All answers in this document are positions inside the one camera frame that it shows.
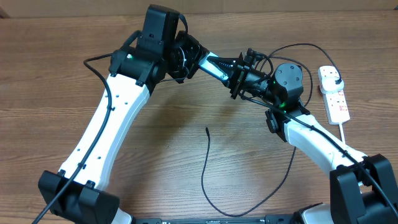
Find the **plug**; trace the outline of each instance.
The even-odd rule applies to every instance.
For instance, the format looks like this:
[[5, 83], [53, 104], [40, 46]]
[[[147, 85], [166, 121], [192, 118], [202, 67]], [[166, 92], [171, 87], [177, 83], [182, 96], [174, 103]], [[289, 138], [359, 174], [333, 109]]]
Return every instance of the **plug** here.
[[322, 66], [318, 69], [319, 87], [323, 94], [341, 91], [344, 88], [344, 81], [339, 84], [336, 81], [340, 78], [339, 73], [333, 66]]

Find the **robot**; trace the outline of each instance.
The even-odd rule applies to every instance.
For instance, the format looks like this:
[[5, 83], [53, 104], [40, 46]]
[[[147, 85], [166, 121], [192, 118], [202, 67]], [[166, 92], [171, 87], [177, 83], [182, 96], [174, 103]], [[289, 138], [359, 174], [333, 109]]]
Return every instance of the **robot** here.
[[[179, 20], [185, 30], [176, 36]], [[135, 40], [136, 47], [131, 47]], [[107, 80], [88, 65], [89, 61], [105, 57], [111, 57]], [[262, 60], [270, 63], [270, 73], [254, 66]], [[218, 57], [188, 34], [188, 25], [181, 13], [156, 5], [149, 6], [143, 30], [135, 31], [120, 49], [84, 63], [101, 78], [106, 90], [83, 137], [58, 173], [43, 172], [39, 190], [47, 206], [34, 223], [48, 209], [82, 224], [398, 223], [398, 187], [391, 164], [380, 154], [367, 156], [346, 146], [316, 121], [300, 99], [301, 66], [283, 63], [274, 69], [267, 55], [252, 49], [237, 58]], [[269, 108], [266, 117], [270, 132], [297, 146], [329, 176], [330, 205], [311, 205], [293, 215], [217, 221], [139, 219], [119, 208], [119, 198], [105, 190], [132, 122], [155, 91], [156, 84], [165, 81], [166, 73], [177, 83], [183, 83], [198, 69], [229, 88], [232, 99], [239, 96]], [[245, 93], [262, 101], [253, 100]], [[361, 184], [372, 186], [372, 191], [362, 194]]]

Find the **wood grain surface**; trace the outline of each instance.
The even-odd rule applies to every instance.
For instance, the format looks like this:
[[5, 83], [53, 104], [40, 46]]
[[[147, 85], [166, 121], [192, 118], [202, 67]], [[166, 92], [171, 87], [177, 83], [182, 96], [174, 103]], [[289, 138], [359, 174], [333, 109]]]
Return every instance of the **wood grain surface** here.
[[[82, 61], [118, 49], [143, 21], [144, 16], [0, 20], [0, 223], [31, 223], [45, 206], [40, 175], [56, 172], [72, 152], [104, 89]], [[398, 172], [396, 11], [188, 15], [187, 21], [191, 35], [222, 57], [237, 57], [248, 47], [269, 53], [297, 42], [323, 47], [346, 83], [347, 143], [385, 155]], [[338, 136], [318, 90], [317, 70], [330, 64], [327, 58], [311, 47], [277, 55], [310, 68], [314, 90], [308, 109]], [[106, 74], [109, 60], [92, 64]], [[306, 100], [310, 82], [304, 75]], [[268, 131], [264, 112], [230, 99], [229, 90], [203, 72], [183, 85], [159, 84], [123, 142], [108, 192], [140, 218], [222, 217], [200, 187], [209, 127], [208, 196], [225, 212], [246, 211], [279, 185], [293, 149]], [[292, 213], [329, 200], [328, 177], [297, 151], [283, 187], [250, 216]], [[42, 223], [68, 222], [47, 214]]]

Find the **wall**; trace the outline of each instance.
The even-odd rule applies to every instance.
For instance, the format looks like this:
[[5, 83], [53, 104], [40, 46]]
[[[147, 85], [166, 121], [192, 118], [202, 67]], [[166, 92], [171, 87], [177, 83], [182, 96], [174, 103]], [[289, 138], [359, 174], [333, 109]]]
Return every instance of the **wall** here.
[[0, 0], [9, 17], [145, 14], [149, 4], [182, 13], [392, 10], [398, 0]]

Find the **robotic arm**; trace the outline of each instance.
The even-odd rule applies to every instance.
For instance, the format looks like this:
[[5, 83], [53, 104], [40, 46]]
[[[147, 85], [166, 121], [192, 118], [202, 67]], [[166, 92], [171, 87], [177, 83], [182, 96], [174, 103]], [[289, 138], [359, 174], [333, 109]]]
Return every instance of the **robotic arm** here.
[[[175, 38], [179, 19], [184, 23], [185, 31], [180, 31]], [[131, 47], [135, 39], [137, 46]], [[113, 110], [108, 124], [82, 170], [51, 207], [51, 212], [76, 223], [132, 223], [132, 216], [118, 208], [119, 199], [105, 192], [116, 154], [139, 110], [146, 104], [156, 84], [165, 78], [165, 74], [183, 83], [185, 78], [192, 78], [198, 69], [229, 88], [233, 99], [248, 92], [322, 130], [373, 173], [396, 206], [398, 188], [387, 159], [381, 155], [367, 157], [345, 146], [322, 128], [300, 100], [303, 92], [301, 68], [284, 63], [274, 73], [265, 74], [254, 68], [256, 62], [264, 59], [267, 59], [266, 55], [251, 49], [244, 57], [241, 53], [238, 58], [220, 58], [188, 34], [183, 15], [172, 9], [151, 5], [143, 31], [133, 33], [112, 55], [107, 82], [112, 93]], [[49, 171], [42, 174], [39, 189], [46, 203], [53, 200], [72, 176], [93, 142], [107, 110], [107, 97], [104, 92], [83, 137], [61, 165], [58, 174]], [[358, 182], [370, 184], [365, 182], [353, 162], [337, 151], [324, 136], [272, 109], [266, 111], [266, 116], [272, 133], [300, 148], [326, 175], [330, 175], [331, 206], [319, 205], [303, 210], [296, 214], [297, 220], [316, 223], [314, 220], [320, 214], [323, 221], [328, 221], [324, 223], [357, 223], [358, 219], [358, 223], [370, 223], [364, 221], [363, 217], [380, 219], [381, 214], [387, 221], [394, 220], [389, 207], [377, 193], [373, 192], [367, 198], [361, 194]]]

